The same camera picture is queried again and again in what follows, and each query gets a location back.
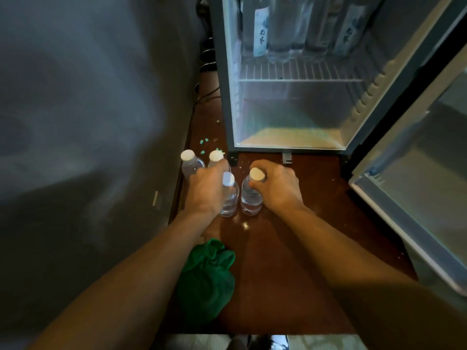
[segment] foot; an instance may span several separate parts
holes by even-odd
[[[289,337],[287,335],[271,335],[270,350],[289,350]]]

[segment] white bottle cap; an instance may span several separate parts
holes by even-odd
[[[224,187],[233,187],[234,183],[235,183],[234,175],[230,172],[224,172],[224,175],[222,176],[222,185]]]
[[[211,162],[219,162],[224,158],[224,153],[220,150],[214,150],[209,154],[209,160]]]
[[[195,152],[193,152],[193,150],[185,150],[180,157],[183,161],[190,161],[195,157]]]
[[[252,181],[258,181],[258,182],[261,182],[264,178],[266,177],[266,175],[264,174],[264,172],[262,170],[260,170],[259,168],[252,168],[250,170],[250,179]]]

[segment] gray wall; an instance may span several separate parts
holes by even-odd
[[[166,225],[195,3],[0,0],[0,348]]]

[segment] brown wooden surface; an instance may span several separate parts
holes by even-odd
[[[218,86],[217,73],[201,74],[200,95]],[[200,140],[209,140],[200,144]],[[209,152],[227,151],[220,99],[195,108],[189,147],[207,164]],[[239,185],[249,165],[265,158],[282,163],[279,153],[240,153],[232,173]],[[340,177],[337,156],[293,155],[304,203],[320,217],[377,257],[416,278],[399,237]],[[179,196],[183,207],[186,183]],[[292,231],[263,206],[254,217],[240,208],[230,218],[217,217],[204,233],[235,251],[231,267],[236,285],[232,300],[219,315],[220,329],[236,334],[354,333],[328,285]]]

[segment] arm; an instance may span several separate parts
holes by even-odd
[[[78,296],[31,349],[148,349],[197,238],[225,201],[226,160],[190,177],[174,222]]]
[[[370,349],[465,348],[465,319],[303,205],[292,169],[265,160],[251,167],[267,174],[251,187],[301,240]]]

